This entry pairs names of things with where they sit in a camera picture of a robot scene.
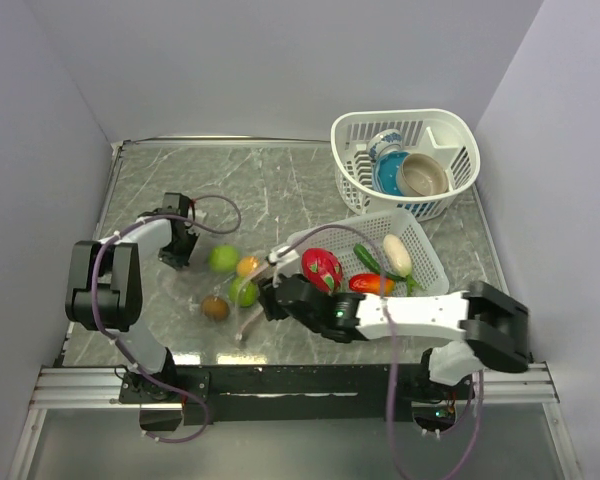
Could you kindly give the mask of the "clear zip top bag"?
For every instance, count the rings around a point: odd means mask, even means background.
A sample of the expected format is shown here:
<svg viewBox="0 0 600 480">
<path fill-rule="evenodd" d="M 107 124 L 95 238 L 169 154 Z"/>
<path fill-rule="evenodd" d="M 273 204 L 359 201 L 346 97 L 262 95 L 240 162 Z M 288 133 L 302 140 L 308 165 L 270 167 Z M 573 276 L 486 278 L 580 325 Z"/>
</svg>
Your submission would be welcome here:
<svg viewBox="0 0 600 480">
<path fill-rule="evenodd" d="M 205 262 L 210 273 L 228 275 L 230 282 L 224 295 L 209 294 L 199 302 L 201 314 L 216 323 L 226 322 L 232 314 L 237 325 L 235 341 L 242 343 L 264 316 L 256 282 L 263 279 L 265 261 L 243 255 L 234 245 L 219 244 L 210 248 Z"/>
</svg>

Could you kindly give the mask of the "fake carrot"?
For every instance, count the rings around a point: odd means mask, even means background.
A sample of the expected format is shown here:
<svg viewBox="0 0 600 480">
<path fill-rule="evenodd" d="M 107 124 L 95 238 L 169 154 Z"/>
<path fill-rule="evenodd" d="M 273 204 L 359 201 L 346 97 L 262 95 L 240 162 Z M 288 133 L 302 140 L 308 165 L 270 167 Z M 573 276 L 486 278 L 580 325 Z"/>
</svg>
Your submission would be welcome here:
<svg viewBox="0 0 600 480">
<path fill-rule="evenodd" d="M 348 286 L 352 292 L 380 296 L 390 295 L 395 288 L 395 282 L 389 278 L 381 282 L 378 274 L 362 273 L 352 276 Z"/>
</svg>

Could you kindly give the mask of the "fake brown kiwi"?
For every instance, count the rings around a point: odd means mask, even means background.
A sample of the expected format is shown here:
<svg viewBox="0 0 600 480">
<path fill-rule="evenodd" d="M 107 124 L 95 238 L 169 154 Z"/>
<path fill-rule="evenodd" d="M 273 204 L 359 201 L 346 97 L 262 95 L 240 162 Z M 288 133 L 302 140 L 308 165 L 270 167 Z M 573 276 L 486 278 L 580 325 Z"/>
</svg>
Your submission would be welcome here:
<svg viewBox="0 0 600 480">
<path fill-rule="evenodd" d="M 221 297 L 209 295 L 206 296 L 200 305 L 201 313 L 212 321 L 224 321 L 228 318 L 230 307 Z"/>
</svg>

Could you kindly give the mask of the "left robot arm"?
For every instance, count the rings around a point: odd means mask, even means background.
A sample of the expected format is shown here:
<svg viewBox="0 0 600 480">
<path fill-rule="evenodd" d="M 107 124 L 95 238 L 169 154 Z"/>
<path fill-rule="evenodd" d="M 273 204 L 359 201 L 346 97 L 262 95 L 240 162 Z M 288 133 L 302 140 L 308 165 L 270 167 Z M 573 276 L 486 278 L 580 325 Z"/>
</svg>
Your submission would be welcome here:
<svg viewBox="0 0 600 480">
<path fill-rule="evenodd" d="M 189 265 L 198 234 L 182 220 L 195 217 L 193 200 L 183 194 L 165 194 L 161 207 L 141 214 L 139 219 L 154 216 L 156 221 L 112 245 L 104 239 L 74 244 L 65 312 L 70 321 L 119 342 L 134 373 L 147 372 L 143 390 L 155 401 L 164 402 L 177 393 L 179 378 L 171 352 L 140 319 L 140 262 L 156 254 L 167 266 L 181 270 Z"/>
</svg>

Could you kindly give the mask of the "fake red dragon fruit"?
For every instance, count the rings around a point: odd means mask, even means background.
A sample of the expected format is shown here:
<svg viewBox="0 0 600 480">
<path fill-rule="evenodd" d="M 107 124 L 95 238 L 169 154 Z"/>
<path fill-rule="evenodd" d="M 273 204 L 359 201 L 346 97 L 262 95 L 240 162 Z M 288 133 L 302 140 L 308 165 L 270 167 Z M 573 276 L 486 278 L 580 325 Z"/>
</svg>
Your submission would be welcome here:
<svg viewBox="0 0 600 480">
<path fill-rule="evenodd" d="M 336 256 L 322 248 L 309 248 L 301 257 L 302 273 L 318 290 L 337 292 L 343 281 L 343 268 Z"/>
</svg>

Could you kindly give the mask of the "fake green chili pepper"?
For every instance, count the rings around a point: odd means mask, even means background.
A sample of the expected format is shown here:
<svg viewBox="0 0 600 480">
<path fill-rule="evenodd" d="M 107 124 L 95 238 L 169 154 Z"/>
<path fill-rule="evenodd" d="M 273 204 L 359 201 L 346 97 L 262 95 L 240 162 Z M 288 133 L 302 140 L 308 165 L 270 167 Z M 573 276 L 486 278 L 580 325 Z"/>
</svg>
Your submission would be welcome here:
<svg viewBox="0 0 600 480">
<path fill-rule="evenodd" d="M 372 273 L 381 274 L 381 266 L 372 256 L 372 254 L 362 245 L 355 244 L 353 247 L 353 252 L 358 260 Z M 404 282 L 406 280 L 405 277 L 400 277 L 391 272 L 385 271 L 385 276 L 395 282 Z"/>
</svg>

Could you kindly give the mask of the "fake orange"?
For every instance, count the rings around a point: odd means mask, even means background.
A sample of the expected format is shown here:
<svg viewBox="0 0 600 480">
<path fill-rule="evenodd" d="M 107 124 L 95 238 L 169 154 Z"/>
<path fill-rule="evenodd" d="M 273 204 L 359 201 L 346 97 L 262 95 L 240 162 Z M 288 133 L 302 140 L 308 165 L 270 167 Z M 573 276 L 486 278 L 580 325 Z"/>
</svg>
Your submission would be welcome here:
<svg viewBox="0 0 600 480">
<path fill-rule="evenodd" d="M 245 278 L 260 266 L 260 260 L 255 256 L 245 256 L 236 265 L 236 274 Z"/>
</svg>

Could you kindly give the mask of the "fake white radish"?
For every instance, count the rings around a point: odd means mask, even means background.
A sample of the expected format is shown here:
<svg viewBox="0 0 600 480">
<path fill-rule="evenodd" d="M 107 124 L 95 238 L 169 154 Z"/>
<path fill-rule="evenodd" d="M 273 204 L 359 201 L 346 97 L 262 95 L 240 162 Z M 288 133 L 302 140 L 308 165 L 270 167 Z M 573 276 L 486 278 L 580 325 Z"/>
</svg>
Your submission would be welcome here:
<svg viewBox="0 0 600 480">
<path fill-rule="evenodd" d="M 399 237 L 388 234 L 383 239 L 383 249 L 390 264 L 391 273 L 405 277 L 407 295 L 410 296 L 420 285 L 413 278 L 413 262 L 404 243 Z"/>
</svg>

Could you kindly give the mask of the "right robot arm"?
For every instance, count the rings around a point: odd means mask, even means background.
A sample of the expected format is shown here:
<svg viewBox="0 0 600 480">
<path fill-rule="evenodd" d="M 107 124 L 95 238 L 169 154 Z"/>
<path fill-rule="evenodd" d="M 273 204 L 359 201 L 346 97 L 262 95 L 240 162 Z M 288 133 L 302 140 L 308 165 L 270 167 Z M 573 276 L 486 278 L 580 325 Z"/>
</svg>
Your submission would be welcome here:
<svg viewBox="0 0 600 480">
<path fill-rule="evenodd" d="M 381 298 L 370 293 L 320 291 L 300 274 L 258 282 L 259 302 L 268 320 L 291 317 L 337 343 L 381 338 L 444 340 L 422 359 L 419 390 L 440 398 L 483 369 L 519 374 L 528 370 L 528 308 L 476 281 L 468 290 L 439 296 Z"/>
</svg>

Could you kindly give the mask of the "fake green apple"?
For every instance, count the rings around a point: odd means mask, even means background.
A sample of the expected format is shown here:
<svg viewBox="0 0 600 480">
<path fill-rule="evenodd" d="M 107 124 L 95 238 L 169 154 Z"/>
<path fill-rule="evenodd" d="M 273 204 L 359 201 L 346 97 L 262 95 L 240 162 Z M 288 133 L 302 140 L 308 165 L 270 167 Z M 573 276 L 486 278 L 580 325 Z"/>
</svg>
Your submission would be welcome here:
<svg viewBox="0 0 600 480">
<path fill-rule="evenodd" d="M 212 248 L 208 264 L 215 273 L 230 273 L 235 270 L 240 259 L 240 251 L 235 246 L 223 244 Z"/>
<path fill-rule="evenodd" d="M 244 278 L 236 277 L 228 291 L 228 297 L 231 303 L 237 304 L 241 308 L 252 306 L 258 299 L 258 288 L 252 282 L 246 282 Z"/>
</svg>

